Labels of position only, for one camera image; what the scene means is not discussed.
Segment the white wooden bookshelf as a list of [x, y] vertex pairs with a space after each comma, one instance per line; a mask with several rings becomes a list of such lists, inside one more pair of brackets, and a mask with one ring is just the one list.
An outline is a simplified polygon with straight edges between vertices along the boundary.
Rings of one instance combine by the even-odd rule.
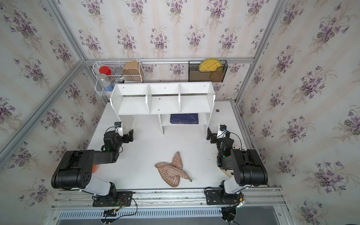
[[161, 132], [172, 125], [172, 114], [197, 114], [198, 124], [207, 129], [215, 100], [211, 82], [119, 83], [110, 95], [117, 117], [157, 115]]

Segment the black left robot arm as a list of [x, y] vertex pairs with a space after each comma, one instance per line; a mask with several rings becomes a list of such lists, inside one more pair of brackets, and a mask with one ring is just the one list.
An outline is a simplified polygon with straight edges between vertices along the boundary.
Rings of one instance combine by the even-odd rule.
[[121, 136], [118, 128], [113, 128], [104, 133], [104, 145], [100, 151], [67, 151], [52, 176], [51, 186], [55, 189], [80, 190], [99, 197], [115, 197], [115, 184], [92, 175], [94, 166], [116, 163], [123, 152], [122, 145], [134, 140], [134, 130]]

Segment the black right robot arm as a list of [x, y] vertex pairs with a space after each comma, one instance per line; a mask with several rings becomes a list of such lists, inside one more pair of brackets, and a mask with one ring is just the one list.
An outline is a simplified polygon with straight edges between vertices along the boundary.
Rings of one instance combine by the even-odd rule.
[[232, 197], [245, 188], [265, 185], [269, 179], [258, 152], [254, 149], [244, 150], [242, 147], [235, 149], [231, 134], [226, 125], [220, 125], [216, 134], [207, 129], [206, 139], [217, 147], [218, 168], [231, 170], [233, 173], [228, 180], [222, 181], [219, 185], [221, 197]]

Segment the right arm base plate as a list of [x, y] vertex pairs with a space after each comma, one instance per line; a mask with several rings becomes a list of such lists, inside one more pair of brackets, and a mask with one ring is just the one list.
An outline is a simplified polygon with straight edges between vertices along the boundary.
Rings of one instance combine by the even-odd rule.
[[205, 200], [207, 205], [236, 205], [243, 201], [242, 192], [235, 194], [227, 194], [224, 190], [207, 187], [204, 189]]

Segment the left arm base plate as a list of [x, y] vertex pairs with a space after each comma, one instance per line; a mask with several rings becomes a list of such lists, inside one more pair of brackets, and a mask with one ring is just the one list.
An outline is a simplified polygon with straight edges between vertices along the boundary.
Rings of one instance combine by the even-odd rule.
[[118, 191], [115, 196], [94, 196], [93, 207], [128, 207], [131, 205], [133, 192]]

